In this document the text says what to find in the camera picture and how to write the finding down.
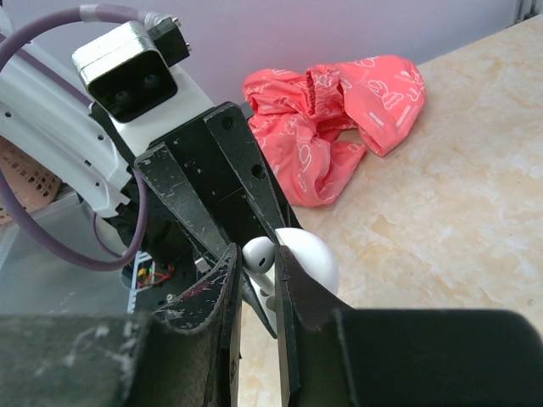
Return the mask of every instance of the marble countertop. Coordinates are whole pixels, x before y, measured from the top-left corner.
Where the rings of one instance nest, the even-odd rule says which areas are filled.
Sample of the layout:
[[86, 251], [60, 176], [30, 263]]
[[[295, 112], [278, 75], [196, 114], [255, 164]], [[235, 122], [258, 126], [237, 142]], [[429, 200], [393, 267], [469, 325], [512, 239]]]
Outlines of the marble countertop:
[[[543, 332], [543, 15], [419, 67], [406, 142], [337, 203], [296, 209], [356, 308], [501, 308]], [[353, 131], [345, 137], [357, 137]], [[281, 405], [277, 342], [244, 307], [240, 407]]]

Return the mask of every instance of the pink fabric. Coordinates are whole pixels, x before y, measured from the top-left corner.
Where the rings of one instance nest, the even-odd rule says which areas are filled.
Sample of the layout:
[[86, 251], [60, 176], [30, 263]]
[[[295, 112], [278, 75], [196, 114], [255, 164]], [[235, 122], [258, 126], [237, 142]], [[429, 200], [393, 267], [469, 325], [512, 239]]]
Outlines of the pink fabric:
[[[261, 70], [247, 77], [249, 125], [292, 205], [331, 204], [368, 146], [383, 157], [404, 138], [426, 99], [413, 62], [380, 56], [317, 65], [300, 75]], [[362, 143], [339, 142], [358, 128]]]

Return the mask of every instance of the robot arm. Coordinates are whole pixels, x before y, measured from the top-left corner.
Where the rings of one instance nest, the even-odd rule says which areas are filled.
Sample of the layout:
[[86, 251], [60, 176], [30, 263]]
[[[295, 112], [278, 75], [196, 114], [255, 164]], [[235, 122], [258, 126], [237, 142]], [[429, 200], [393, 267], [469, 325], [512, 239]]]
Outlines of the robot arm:
[[[0, 31], [9, 36], [13, 27], [3, 8], [0, 16]], [[128, 203], [120, 190], [132, 176], [111, 138], [89, 117], [91, 101], [76, 86], [73, 72], [35, 43], [25, 45], [0, 75], [2, 135], [108, 218]]]

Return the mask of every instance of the purple cable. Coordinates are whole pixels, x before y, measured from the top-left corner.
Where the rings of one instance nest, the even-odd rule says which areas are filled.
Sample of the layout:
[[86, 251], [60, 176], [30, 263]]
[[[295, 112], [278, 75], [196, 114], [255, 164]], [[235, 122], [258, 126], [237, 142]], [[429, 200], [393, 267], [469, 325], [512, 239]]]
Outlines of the purple cable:
[[[128, 14], [125, 9], [122, 11], [115, 11], [115, 8], [112, 8], [110, 11], [108, 11], [105, 6], [102, 6], [100, 19], [103, 22], [124, 23], [129, 20], [129, 15], [130, 14]], [[40, 34], [52, 30], [55, 27], [77, 23], [80, 21], [80, 9], [68, 8], [66, 10], [58, 11], [56, 13], [41, 17], [40, 19], [37, 19], [15, 31], [11, 36], [3, 41], [2, 44], [0, 44], [0, 72], [6, 66], [9, 59], [13, 57], [28, 41], [33, 40]], [[130, 263], [132, 259], [134, 259], [142, 244], [143, 235], [145, 233], [148, 208], [147, 188], [145, 187], [143, 178], [139, 174], [134, 173], [134, 178], [136, 178], [137, 190], [139, 192], [139, 210], [137, 214], [136, 230], [134, 231], [134, 237], [128, 249], [122, 254], [122, 256], [113, 261], [96, 260], [84, 256], [83, 254], [77, 253], [75, 250], [68, 248], [47, 233], [36, 223], [34, 219], [32, 219], [32, 217], [19, 203], [1, 170], [0, 201], [2, 201], [3, 207], [7, 210], [11, 218], [19, 225], [19, 227], [51, 253], [73, 265], [78, 265], [86, 269], [96, 271], [115, 271], [122, 269], [125, 265]]]
[[92, 214], [92, 219], [91, 219], [91, 222], [92, 222], [92, 233], [94, 233], [94, 237], [96, 237], [96, 241], [98, 242], [98, 245], [102, 248], [102, 250], [107, 253], [107, 254], [111, 254], [113, 257], [116, 257], [117, 259], [120, 257], [120, 254], [114, 252], [113, 250], [111, 250], [110, 248], [108, 248], [107, 244], [105, 244], [103, 241], [102, 241], [102, 238], [100, 237], [100, 235], [98, 234], [98, 225], [97, 225], [97, 221], [98, 221], [98, 214], [96, 212], [94, 212]]

